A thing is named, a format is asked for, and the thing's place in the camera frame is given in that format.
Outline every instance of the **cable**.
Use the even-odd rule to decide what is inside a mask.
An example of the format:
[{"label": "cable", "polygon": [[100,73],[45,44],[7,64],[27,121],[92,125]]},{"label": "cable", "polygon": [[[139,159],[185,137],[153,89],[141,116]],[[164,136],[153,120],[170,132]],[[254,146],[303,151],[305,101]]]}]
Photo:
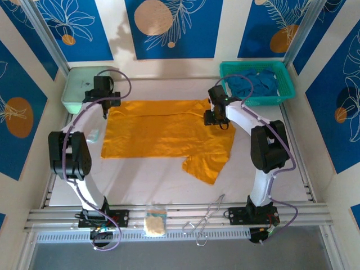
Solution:
[{"label": "cable", "polygon": [[297,207],[295,207],[294,205],[291,205],[287,202],[283,202],[283,201],[277,201],[275,199],[272,198],[271,196],[271,188],[272,188],[272,185],[273,185],[273,182],[274,182],[274,179],[276,178],[276,175],[278,173],[283,173],[283,172],[289,172],[289,171],[292,171],[292,170],[295,170],[296,168],[296,162],[295,162],[295,159],[290,151],[290,149],[288,148],[288,146],[286,145],[286,143],[283,141],[283,139],[279,136],[279,134],[277,134],[277,132],[268,124],[266,123],[263,119],[259,118],[259,116],[257,116],[255,113],[253,113],[251,110],[249,110],[245,105],[245,101],[251,97],[251,95],[253,94],[254,92],[254,85],[253,83],[251,82],[251,80],[243,75],[240,75],[240,74],[231,74],[231,75],[227,75],[227,76],[224,76],[222,78],[220,78],[216,83],[215,83],[215,86],[218,85],[219,82],[221,82],[223,79],[226,79],[226,78],[229,78],[229,77],[240,77],[242,79],[245,79],[247,80],[250,85],[251,85],[251,90],[250,90],[250,93],[241,101],[241,108],[246,111],[249,115],[251,115],[253,118],[255,118],[257,121],[259,121],[260,123],[262,123],[263,125],[265,125],[273,134],[274,136],[279,140],[280,144],[282,145],[282,147],[285,149],[286,153],[288,154],[288,156],[290,157],[291,159],[291,162],[292,162],[292,167],[291,168],[287,168],[287,169],[280,169],[280,170],[277,170],[276,172],[274,172],[271,176],[271,179],[270,179],[270,182],[269,182],[269,187],[268,187],[268,191],[267,191],[267,195],[269,197],[269,199],[274,202],[274,203],[277,203],[277,204],[282,204],[284,206],[288,206],[288,207],[291,207],[291,208],[294,208],[295,209],[295,214],[293,216],[293,218],[288,221],[281,229],[278,230],[278,232],[276,234],[279,234],[280,232],[284,231],[284,229],[286,229],[290,224],[292,224],[292,222],[298,217],[298,214],[299,214],[299,210],[297,209]]},{"label": "cable", "polygon": [[107,218],[109,221],[111,221],[115,227],[119,230],[119,239],[116,242],[116,244],[112,247],[108,247],[108,248],[99,248],[95,245],[95,238],[92,241],[92,245],[94,247],[95,250],[99,250],[99,251],[109,251],[109,250],[113,250],[115,249],[121,242],[122,240],[122,231],[119,227],[119,225],[116,223],[116,221],[114,221],[110,216],[108,216],[106,213],[102,212],[100,209],[98,209],[95,205],[93,205],[91,202],[89,202],[88,200],[85,199],[85,197],[83,196],[83,194],[81,193],[78,183],[76,182],[76,180],[69,180],[68,177],[66,176],[66,144],[69,140],[70,137],[70,132],[73,130],[73,128],[75,127],[76,123],[79,121],[79,119],[84,115],[85,112],[87,112],[92,106],[94,106],[95,104],[104,101],[104,100],[122,100],[123,98],[126,98],[130,95],[131,90],[132,90],[132,85],[131,85],[131,81],[130,79],[124,74],[122,73],[120,70],[117,69],[105,69],[101,72],[99,72],[97,74],[97,76],[99,76],[100,74],[106,72],[106,71],[114,71],[117,72],[119,74],[121,74],[122,76],[125,77],[125,79],[128,81],[129,83],[129,91],[125,96],[122,97],[104,97],[104,98],[100,98],[98,100],[95,100],[93,102],[91,102],[88,106],[86,106],[85,110],[82,110],[78,116],[74,119],[73,124],[69,127],[69,129],[67,130],[66,134],[65,134],[65,138],[64,138],[64,142],[62,144],[62,176],[64,178],[65,181],[67,181],[68,183],[73,184],[76,187],[76,192],[78,193],[79,197],[88,205],[90,206],[92,209],[94,209],[94,211],[98,212],[99,214],[101,214],[103,217]]}]

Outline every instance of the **white table surface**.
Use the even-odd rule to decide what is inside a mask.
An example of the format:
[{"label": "white table surface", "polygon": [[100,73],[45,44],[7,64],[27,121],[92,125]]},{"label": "white table surface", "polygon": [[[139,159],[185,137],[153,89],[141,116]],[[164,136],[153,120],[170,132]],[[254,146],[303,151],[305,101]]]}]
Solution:
[{"label": "white table surface", "polygon": [[[196,100],[208,97],[214,79],[134,80],[130,100]],[[115,82],[115,90],[124,95],[127,82]],[[283,120],[278,106],[252,107],[270,120]],[[253,189],[255,167],[250,158],[250,137],[237,127],[231,157],[213,186],[182,170],[185,158],[102,159],[106,121],[100,127],[100,137],[89,145],[94,181],[110,205],[119,204],[200,204],[209,203],[226,194],[223,202],[246,202]],[[298,169],[279,174],[272,196],[281,201],[307,201]],[[71,187],[56,178],[50,206],[80,205]]]}]

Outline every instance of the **white wall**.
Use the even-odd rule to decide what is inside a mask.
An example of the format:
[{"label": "white wall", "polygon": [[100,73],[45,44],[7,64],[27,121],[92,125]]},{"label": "white wall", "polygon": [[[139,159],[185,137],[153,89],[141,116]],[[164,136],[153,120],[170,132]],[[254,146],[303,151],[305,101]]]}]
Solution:
[{"label": "white wall", "polygon": [[0,8],[0,40],[48,97],[28,158],[19,181],[0,173],[0,213],[6,220],[0,233],[0,269],[10,269],[22,248],[29,209],[38,208],[50,175],[47,136],[58,130],[66,112],[60,97],[65,78],[50,78],[19,32]]},{"label": "white wall", "polygon": [[96,0],[114,61],[71,62],[70,67],[114,65],[131,78],[219,76],[221,61],[235,60],[253,0],[224,0],[213,59],[136,60],[124,0]]},{"label": "white wall", "polygon": [[303,71],[293,76],[297,96],[286,103],[315,194],[329,205],[351,269],[359,269],[360,265],[360,233],[350,214],[350,207],[359,203],[360,164],[336,174],[305,92],[358,22],[359,13],[358,0],[345,2]]}]

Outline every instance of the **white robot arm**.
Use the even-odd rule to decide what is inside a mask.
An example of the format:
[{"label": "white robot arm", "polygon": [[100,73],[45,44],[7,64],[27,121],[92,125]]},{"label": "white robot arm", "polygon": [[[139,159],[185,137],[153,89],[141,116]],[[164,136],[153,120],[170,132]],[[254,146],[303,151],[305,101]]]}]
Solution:
[{"label": "white robot arm", "polygon": [[[238,124],[251,136],[251,159],[256,167],[254,188],[247,198],[247,205],[243,209],[233,209],[234,215],[241,216],[240,223],[230,219],[231,224],[268,224],[269,215],[277,215],[277,209],[269,199],[269,185],[275,171],[285,165],[289,156],[281,144],[271,136],[267,127],[259,121],[260,116],[246,107],[246,112],[241,101],[236,98],[228,97],[221,86],[215,86],[209,90],[212,109],[204,113],[205,125],[227,124],[230,121]],[[91,177],[91,157],[87,145],[88,136],[97,130],[103,117],[106,118],[107,110],[111,106],[118,104],[99,103],[87,109],[82,118],[74,125],[71,122],[61,132],[52,132],[49,135],[49,151],[51,169],[54,173],[62,176],[62,145],[65,133],[72,127],[69,141],[67,142],[66,152],[66,176],[68,183],[75,191],[82,202],[82,213],[79,215],[79,227],[93,227],[94,222],[104,223],[107,221],[102,215],[94,211],[88,203],[91,203],[103,213],[112,217],[119,217],[123,221],[120,226],[127,226],[128,211],[121,213],[121,210],[110,210],[104,195],[98,190],[94,180]],[[281,136],[287,144],[284,124],[281,121],[270,122],[268,119],[261,118],[264,123],[272,128]],[[278,218],[271,221],[276,226],[279,223]]]}]

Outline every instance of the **plastic bag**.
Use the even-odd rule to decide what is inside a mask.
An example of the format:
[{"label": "plastic bag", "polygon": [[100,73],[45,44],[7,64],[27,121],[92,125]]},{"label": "plastic bag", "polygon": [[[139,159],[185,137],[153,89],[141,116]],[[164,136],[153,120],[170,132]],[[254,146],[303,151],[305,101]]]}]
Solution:
[{"label": "plastic bag", "polygon": [[167,210],[164,207],[149,205],[144,217],[146,236],[159,237],[166,233]]}]

